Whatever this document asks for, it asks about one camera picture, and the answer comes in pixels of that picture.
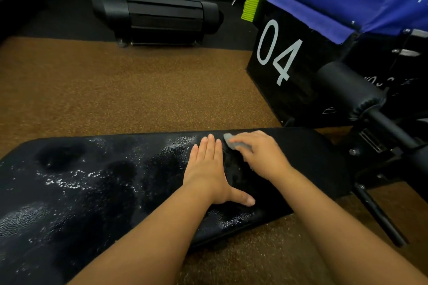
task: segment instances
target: brown floor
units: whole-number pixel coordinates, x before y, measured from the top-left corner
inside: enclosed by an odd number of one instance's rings
[[[279,126],[244,71],[250,55],[10,38],[0,46],[0,156],[39,137]],[[428,274],[428,205],[404,183],[371,194],[410,240],[400,253]],[[338,202],[386,239],[354,196]],[[294,215],[189,255],[179,277],[261,283],[334,283]]]

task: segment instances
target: forearm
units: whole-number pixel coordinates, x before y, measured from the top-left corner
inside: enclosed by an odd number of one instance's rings
[[[427,284],[427,278],[311,181],[292,170],[274,182],[341,284]]]
[[[69,285],[173,284],[211,204],[207,194],[204,187],[182,186]]]

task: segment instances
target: gray cloth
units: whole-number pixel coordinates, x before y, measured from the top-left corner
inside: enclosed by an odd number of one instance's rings
[[[230,147],[232,150],[236,150],[236,147],[246,147],[246,148],[248,148],[251,151],[253,150],[253,148],[250,145],[248,145],[248,144],[246,144],[244,142],[233,142],[233,143],[230,143],[229,139],[231,139],[232,137],[234,137],[234,135],[232,135],[230,133],[223,134],[224,141],[226,142],[227,146]]]

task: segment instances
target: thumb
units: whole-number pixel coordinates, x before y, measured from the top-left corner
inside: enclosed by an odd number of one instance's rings
[[[255,204],[255,199],[252,196],[233,187],[231,187],[229,200],[245,206],[253,206]]]
[[[237,149],[242,154],[246,162],[249,162],[254,155],[254,153],[247,147],[237,146],[235,149]]]

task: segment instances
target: hand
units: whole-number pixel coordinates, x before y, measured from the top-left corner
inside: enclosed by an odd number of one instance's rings
[[[203,137],[199,147],[195,144],[190,152],[183,186],[194,183],[206,187],[213,204],[233,201],[246,206],[253,206],[255,200],[247,193],[231,187],[224,174],[223,150],[220,139],[214,140],[210,134]]]
[[[236,149],[251,169],[272,183],[293,169],[275,139],[263,131],[240,133],[229,142],[244,142],[250,145],[252,151],[246,147]]]

